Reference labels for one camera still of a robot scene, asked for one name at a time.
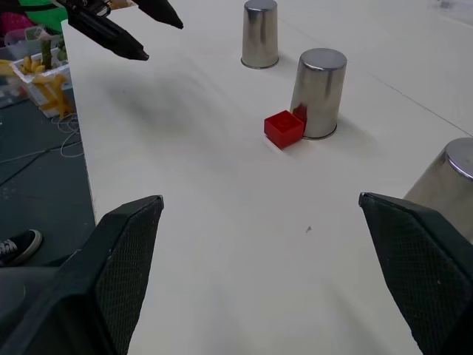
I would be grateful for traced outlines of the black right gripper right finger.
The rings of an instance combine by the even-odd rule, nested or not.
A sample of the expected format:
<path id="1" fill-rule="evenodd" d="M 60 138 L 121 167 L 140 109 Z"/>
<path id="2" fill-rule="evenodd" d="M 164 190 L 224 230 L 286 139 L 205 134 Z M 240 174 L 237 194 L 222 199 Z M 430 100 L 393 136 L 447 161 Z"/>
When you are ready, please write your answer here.
<path id="1" fill-rule="evenodd" d="M 473 245 L 439 212 L 363 192 L 384 280 L 423 355 L 473 355 Z"/>

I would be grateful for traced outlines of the white foam box yellow pieces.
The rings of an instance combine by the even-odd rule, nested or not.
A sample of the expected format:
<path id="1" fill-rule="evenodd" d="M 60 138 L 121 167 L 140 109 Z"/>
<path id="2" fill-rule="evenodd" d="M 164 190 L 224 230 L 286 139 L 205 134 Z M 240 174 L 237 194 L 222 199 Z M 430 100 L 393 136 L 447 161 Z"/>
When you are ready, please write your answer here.
<path id="1" fill-rule="evenodd" d="M 40 111 L 52 118 L 64 118 L 74 109 L 66 91 L 72 88 L 65 43 L 51 39 L 40 40 L 40 51 L 10 63 L 29 99 Z"/>

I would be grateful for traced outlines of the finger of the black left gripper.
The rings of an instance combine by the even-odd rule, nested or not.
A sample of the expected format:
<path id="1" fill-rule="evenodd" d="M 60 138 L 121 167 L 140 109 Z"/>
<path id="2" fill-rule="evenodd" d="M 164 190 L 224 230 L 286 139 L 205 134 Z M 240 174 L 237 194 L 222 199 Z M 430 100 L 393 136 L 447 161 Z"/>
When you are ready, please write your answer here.
<path id="1" fill-rule="evenodd" d="M 183 23 L 168 0 L 135 0 L 135 4 L 155 21 L 183 29 Z"/>
<path id="2" fill-rule="evenodd" d="M 68 7 L 68 24 L 103 48 L 121 58 L 148 61 L 143 45 L 107 17 L 95 15 L 85 7 Z"/>

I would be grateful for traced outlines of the green cloth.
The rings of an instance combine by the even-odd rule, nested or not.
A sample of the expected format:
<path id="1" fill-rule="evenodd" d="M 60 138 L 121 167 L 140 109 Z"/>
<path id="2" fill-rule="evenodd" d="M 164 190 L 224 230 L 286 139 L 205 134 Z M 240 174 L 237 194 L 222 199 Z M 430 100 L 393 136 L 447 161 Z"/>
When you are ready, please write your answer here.
<path id="1" fill-rule="evenodd" d="M 0 0 L 0 32 L 3 33 L 34 24 L 61 33 L 61 22 L 66 19 L 66 10 L 55 0 Z"/>

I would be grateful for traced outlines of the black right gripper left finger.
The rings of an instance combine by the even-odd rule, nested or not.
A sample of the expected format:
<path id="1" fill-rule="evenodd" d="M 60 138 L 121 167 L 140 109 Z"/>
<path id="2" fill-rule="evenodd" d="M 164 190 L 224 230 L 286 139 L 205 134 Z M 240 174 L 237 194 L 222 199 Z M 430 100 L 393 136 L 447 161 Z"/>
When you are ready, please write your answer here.
<path id="1" fill-rule="evenodd" d="M 62 263 L 0 267 L 0 355 L 127 355 L 163 208 L 125 203 Z"/>

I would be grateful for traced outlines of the clear plastic storage bin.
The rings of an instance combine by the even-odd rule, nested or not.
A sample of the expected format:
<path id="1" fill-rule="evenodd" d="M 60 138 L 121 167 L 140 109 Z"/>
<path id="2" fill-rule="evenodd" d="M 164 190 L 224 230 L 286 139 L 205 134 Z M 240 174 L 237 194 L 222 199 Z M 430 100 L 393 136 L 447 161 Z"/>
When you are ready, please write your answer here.
<path id="1" fill-rule="evenodd" d="M 44 34 L 43 27 L 34 26 L 12 30 L 4 38 L 0 38 L 0 109 L 27 99 L 27 94 L 10 64 L 26 55 L 39 52 L 39 38 Z"/>

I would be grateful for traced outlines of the upturned stainless steel cup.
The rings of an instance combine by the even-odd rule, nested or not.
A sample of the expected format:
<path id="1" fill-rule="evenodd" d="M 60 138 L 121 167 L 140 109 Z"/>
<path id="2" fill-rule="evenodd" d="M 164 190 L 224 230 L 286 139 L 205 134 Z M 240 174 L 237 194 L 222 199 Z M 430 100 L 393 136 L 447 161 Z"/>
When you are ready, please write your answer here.
<path id="1" fill-rule="evenodd" d="M 404 199 L 438 211 L 473 244 L 473 138 L 450 141 Z"/>
<path id="2" fill-rule="evenodd" d="M 335 132 L 346 67 L 347 57 L 338 50 L 313 48 L 300 55 L 290 112 L 304 124 L 304 138 Z"/>
<path id="3" fill-rule="evenodd" d="M 277 10 L 275 0 L 245 2 L 241 62 L 246 67 L 260 70 L 278 63 Z"/>

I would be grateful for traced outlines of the black and white sneaker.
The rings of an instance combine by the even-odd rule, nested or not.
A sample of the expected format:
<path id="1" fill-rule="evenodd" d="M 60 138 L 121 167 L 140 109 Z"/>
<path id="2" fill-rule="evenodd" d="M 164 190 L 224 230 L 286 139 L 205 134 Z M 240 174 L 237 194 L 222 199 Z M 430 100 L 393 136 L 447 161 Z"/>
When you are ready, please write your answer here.
<path id="1" fill-rule="evenodd" d="M 22 264 L 37 252 L 42 241 L 39 231 L 29 229 L 0 242 L 0 267 Z"/>

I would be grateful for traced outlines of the red plastic cube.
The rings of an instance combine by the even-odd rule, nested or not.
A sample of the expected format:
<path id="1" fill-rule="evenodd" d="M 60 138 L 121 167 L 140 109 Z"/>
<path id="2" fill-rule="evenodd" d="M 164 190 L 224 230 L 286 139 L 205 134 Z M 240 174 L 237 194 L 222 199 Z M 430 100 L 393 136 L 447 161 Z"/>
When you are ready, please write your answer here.
<path id="1" fill-rule="evenodd" d="M 285 149 L 302 139 L 304 123 L 285 110 L 264 120 L 264 133 L 279 149 Z"/>

